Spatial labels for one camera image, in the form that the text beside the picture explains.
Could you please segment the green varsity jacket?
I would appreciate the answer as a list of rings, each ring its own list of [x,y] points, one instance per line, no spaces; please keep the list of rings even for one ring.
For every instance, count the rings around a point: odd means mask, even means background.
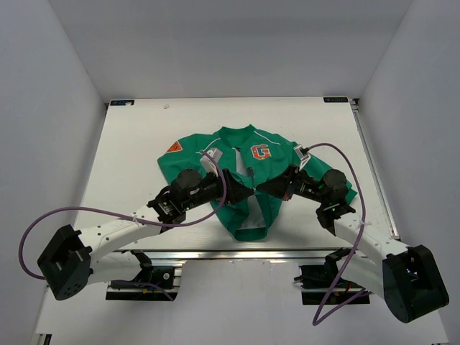
[[[241,129],[222,127],[213,134],[192,134],[178,139],[157,163],[168,183],[189,168],[205,175],[200,151],[215,147],[222,151],[218,166],[228,169],[244,186],[256,188],[281,175],[289,165],[296,165],[293,147],[297,144],[252,125]],[[222,207],[217,217],[237,241],[257,241],[267,236],[281,205],[280,199],[257,191],[234,206]]]

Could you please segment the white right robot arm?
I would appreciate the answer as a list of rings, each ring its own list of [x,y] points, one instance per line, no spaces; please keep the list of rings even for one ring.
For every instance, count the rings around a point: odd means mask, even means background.
[[[449,294],[432,252],[412,247],[366,225],[346,201],[345,174],[328,170],[316,180],[291,165],[257,186],[258,191],[288,201],[293,195],[318,202],[320,225],[356,245],[327,255],[323,277],[335,287],[352,282],[381,297],[396,319],[409,323],[449,304]]]

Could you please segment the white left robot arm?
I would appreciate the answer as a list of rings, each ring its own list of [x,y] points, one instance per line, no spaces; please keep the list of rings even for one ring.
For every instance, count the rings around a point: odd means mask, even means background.
[[[126,245],[184,225],[191,209],[211,201],[234,205],[253,192],[228,170],[205,176],[194,169],[184,170],[132,214],[86,229],[60,227],[39,256],[38,267],[59,301],[97,282],[121,280],[123,285],[143,287],[152,278],[151,260],[138,249],[125,251]]]

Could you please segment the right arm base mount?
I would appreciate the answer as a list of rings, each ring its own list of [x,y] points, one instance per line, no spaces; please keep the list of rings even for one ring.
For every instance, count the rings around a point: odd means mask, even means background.
[[[293,282],[300,286],[303,305],[321,304],[339,271],[339,260],[346,259],[349,253],[350,249],[340,248],[327,255],[324,263],[299,266],[300,274],[293,278]],[[326,305],[339,305],[361,289],[360,285],[341,277],[327,298]]]

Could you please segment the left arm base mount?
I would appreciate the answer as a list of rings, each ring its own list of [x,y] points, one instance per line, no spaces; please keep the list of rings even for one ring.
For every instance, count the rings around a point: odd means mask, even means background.
[[[140,250],[111,253],[107,300],[173,302],[179,291],[182,265],[153,260]]]

